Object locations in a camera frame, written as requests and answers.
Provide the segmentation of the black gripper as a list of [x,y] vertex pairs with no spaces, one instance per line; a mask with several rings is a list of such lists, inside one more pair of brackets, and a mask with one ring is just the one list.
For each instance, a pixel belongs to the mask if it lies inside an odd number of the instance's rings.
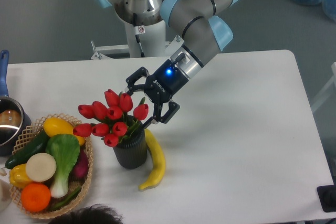
[[[141,78],[144,84],[135,84]],[[166,60],[155,72],[149,74],[145,67],[140,67],[126,78],[127,87],[125,93],[132,96],[135,92],[144,94],[154,103],[153,115],[143,123],[143,128],[151,124],[167,124],[180,109],[180,105],[172,101],[175,95],[184,85],[188,78],[177,67],[176,61]],[[168,102],[168,110],[162,115],[163,103]]]

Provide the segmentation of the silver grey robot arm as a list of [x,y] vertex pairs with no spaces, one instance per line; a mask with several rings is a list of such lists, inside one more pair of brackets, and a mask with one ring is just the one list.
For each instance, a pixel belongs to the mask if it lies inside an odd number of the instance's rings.
[[172,98],[231,42],[233,32],[218,14],[238,0],[95,0],[113,7],[124,23],[130,57],[156,57],[165,51],[165,29],[182,44],[153,74],[140,68],[130,75],[127,93],[143,92],[153,115],[143,124],[167,123],[178,111]]

